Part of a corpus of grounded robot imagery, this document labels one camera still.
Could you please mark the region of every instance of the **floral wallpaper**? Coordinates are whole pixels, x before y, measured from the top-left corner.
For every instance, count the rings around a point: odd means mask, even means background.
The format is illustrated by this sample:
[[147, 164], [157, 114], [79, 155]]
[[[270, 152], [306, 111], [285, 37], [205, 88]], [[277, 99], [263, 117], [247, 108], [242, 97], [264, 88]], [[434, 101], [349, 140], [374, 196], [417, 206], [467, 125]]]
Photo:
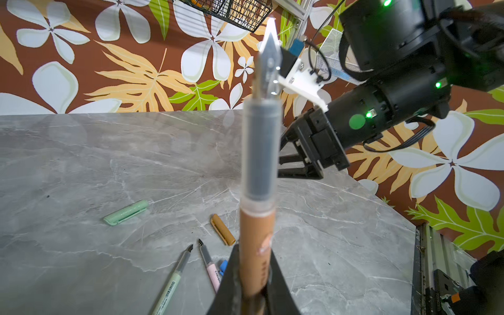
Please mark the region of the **floral wallpaper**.
[[[343, 30], [339, 14], [323, 25]], [[457, 0], [469, 7], [491, 0]], [[336, 0], [315, 0], [312, 38]], [[294, 30], [274, 5], [279, 40]], [[0, 114], [240, 109], [251, 93], [254, 56], [264, 34], [206, 17], [180, 0], [7, 0], [0, 2]], [[302, 59], [308, 62], [306, 50]], [[330, 102], [355, 86], [333, 77], [319, 91]], [[284, 89], [284, 123], [312, 107]], [[504, 248], [504, 88], [453, 87], [448, 117], [408, 149], [347, 151], [348, 172], [415, 224], [428, 221], [474, 257]], [[231, 123], [233, 111], [224, 123]], [[419, 130], [400, 124], [371, 144], [392, 147]]]

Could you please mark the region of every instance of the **marble table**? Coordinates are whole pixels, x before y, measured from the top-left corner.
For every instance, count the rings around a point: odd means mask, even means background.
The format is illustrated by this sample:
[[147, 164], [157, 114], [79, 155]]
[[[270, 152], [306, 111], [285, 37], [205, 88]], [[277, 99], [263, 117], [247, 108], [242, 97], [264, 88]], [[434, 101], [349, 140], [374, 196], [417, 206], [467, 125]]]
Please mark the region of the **marble table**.
[[[209, 221], [238, 239], [240, 135], [236, 110], [1, 116], [0, 313], [150, 314], [189, 244], [228, 258]], [[273, 250], [298, 308], [409, 314], [413, 224], [325, 174], [279, 181]], [[205, 314], [214, 296], [196, 249], [165, 314]]]

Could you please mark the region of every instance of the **green circular sticker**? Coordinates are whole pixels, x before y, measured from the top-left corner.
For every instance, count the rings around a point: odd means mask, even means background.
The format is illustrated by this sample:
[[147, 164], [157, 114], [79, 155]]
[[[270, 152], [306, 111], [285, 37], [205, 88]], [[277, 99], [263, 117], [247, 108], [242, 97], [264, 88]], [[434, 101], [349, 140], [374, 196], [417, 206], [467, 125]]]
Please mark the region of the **green circular sticker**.
[[366, 124], [366, 117], [361, 114], [355, 114], [350, 117], [348, 124], [350, 125], [350, 128], [354, 130], [361, 129]]

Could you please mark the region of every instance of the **wire basket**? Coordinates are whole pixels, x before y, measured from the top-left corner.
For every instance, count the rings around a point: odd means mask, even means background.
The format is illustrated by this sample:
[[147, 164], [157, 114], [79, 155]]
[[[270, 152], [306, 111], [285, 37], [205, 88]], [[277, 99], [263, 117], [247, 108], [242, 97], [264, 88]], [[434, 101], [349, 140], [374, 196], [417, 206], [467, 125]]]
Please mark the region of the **wire basket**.
[[[339, 58], [339, 51], [340, 51], [340, 41], [341, 41], [341, 36], [343, 35], [342, 32], [337, 31], [336, 29], [332, 29], [329, 32], [329, 35], [327, 35], [327, 38], [324, 40], [322, 43], [322, 46], [320, 46], [320, 52], [324, 54], [324, 56], [327, 59], [327, 62], [329, 63], [329, 66], [331, 67], [331, 74], [333, 76], [336, 76], [340, 79], [343, 79], [347, 82], [353, 83], [355, 85], [362, 84], [362, 81], [358, 81], [354, 78], [352, 78], [350, 75], [348, 75], [346, 72], [343, 71], [343, 68], [341, 68], [340, 64], [340, 58]], [[355, 56], [353, 54], [352, 48], [348, 48], [347, 52], [347, 57], [346, 57], [346, 67], [349, 70], [355, 71], [355, 72], [362, 72], [362, 70], [359, 68], [359, 65], [357, 63], [357, 59], [355, 59]], [[328, 73], [327, 71], [327, 65], [325, 61], [322, 59], [320, 54], [317, 54], [317, 68], [320, 70]]]
[[181, 0], [224, 22], [254, 33], [273, 6], [271, 0]]

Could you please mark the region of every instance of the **green pen cap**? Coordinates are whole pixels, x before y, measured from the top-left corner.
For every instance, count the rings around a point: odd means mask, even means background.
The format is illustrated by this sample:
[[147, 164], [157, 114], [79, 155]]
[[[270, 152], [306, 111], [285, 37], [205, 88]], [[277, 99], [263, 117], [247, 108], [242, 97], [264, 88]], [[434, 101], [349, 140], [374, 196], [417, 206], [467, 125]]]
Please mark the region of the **green pen cap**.
[[149, 203], [146, 200], [140, 200], [132, 205], [122, 208], [121, 210], [117, 210], [116, 212], [109, 214], [108, 216], [104, 217], [103, 220], [110, 225], [116, 225], [118, 223], [121, 223], [122, 221], [134, 217], [141, 212], [144, 212], [145, 210], [147, 210], [148, 206]]

